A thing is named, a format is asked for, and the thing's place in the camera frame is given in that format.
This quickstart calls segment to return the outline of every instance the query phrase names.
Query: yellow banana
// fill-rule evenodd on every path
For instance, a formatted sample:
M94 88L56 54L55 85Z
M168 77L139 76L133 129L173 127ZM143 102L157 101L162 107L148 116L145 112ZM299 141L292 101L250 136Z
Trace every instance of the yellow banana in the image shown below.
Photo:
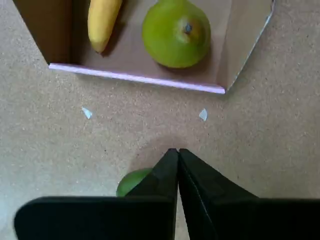
M95 51L102 53L110 39L122 0L91 0L88 35Z

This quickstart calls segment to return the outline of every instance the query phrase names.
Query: pear stem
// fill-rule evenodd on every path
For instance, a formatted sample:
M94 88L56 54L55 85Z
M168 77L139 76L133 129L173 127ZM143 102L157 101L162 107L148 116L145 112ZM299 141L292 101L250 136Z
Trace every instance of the pear stem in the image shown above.
M192 31L192 25L190 25L189 23L187 23L187 24L185 25L185 27L184 27L184 33L189 35L189 34L191 33L191 31Z

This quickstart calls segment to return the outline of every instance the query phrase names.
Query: floor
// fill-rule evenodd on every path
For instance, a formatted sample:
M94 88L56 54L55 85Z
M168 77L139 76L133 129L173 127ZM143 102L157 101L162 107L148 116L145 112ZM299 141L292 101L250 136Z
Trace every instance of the floor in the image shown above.
M277 1L224 96L52 71L12 0L0 0L0 23L2 240L16 238L26 201L114 195L122 176L172 147L259 197L320 197L319 0ZM188 239L181 204L176 239Z

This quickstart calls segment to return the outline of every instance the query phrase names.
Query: green pear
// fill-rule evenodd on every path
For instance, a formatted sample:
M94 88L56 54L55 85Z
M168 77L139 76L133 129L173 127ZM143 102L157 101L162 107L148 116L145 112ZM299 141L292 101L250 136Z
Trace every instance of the green pear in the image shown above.
M134 189L141 181L151 173L152 168L143 168L136 171L132 171L125 175L122 180L119 182L119 185L116 189L117 197L124 197L132 189Z
M209 51L210 22L188 0L159 0L145 16L142 38L156 62L169 68L187 68Z

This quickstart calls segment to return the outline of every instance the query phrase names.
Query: pear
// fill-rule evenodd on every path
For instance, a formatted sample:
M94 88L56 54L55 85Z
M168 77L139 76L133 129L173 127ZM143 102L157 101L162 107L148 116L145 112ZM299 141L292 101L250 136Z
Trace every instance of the pear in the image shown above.
M188 0L159 0L144 18L142 39L147 52L159 64L187 68L209 51L210 22Z
M142 180L151 172L152 168L143 168L128 173L120 181L116 189L116 196L124 197L125 195L127 195L132 189L134 189L139 183L141 183Z

